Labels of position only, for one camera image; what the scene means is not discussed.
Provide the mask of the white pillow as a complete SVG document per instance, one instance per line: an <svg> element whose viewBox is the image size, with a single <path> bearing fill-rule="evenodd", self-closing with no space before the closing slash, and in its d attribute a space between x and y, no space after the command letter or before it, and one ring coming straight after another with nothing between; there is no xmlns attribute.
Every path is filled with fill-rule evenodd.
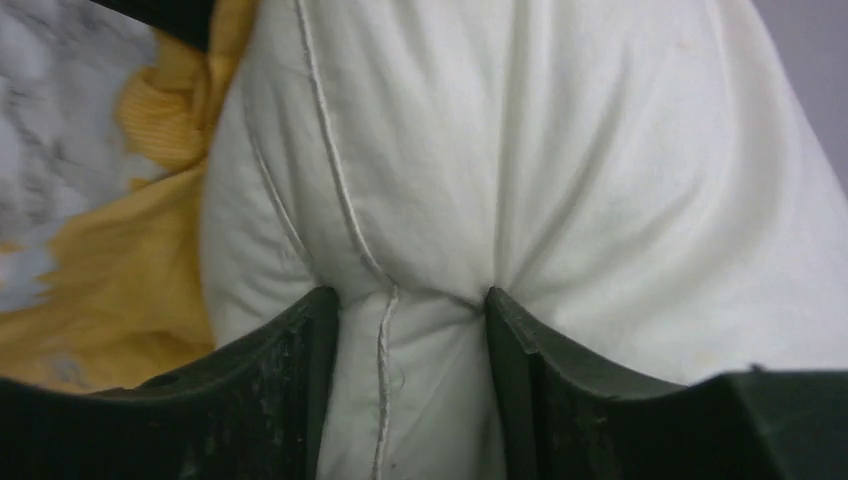
<svg viewBox="0 0 848 480"><path fill-rule="evenodd" d="M488 289L675 383L847 363L847 201L748 1L263 1L210 150L219 344L341 303L321 479L502 479Z"/></svg>

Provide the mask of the yellow Mickey Mouse pillowcase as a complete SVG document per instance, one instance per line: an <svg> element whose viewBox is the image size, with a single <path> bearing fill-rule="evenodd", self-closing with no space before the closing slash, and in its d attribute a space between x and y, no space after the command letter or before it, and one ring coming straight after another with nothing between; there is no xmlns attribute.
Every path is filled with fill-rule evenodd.
<svg viewBox="0 0 848 480"><path fill-rule="evenodd" d="M200 51L91 1L1 5L1 373L73 393L209 353L208 151L256 5Z"/></svg>

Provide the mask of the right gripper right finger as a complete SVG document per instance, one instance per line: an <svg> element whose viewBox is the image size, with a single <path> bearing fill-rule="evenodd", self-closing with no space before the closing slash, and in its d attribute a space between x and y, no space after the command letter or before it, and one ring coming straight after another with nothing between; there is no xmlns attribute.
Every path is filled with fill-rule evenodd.
<svg viewBox="0 0 848 480"><path fill-rule="evenodd" d="M693 386L618 365L503 290L486 334L511 479L843 479L847 375L754 367Z"/></svg>

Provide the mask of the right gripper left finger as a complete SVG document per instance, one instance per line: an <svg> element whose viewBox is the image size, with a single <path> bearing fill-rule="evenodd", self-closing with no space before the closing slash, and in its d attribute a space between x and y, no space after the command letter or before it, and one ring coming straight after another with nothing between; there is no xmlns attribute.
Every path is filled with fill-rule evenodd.
<svg viewBox="0 0 848 480"><path fill-rule="evenodd" d="M312 479L339 301L311 290L264 326L133 389L1 383L5 479Z"/></svg>

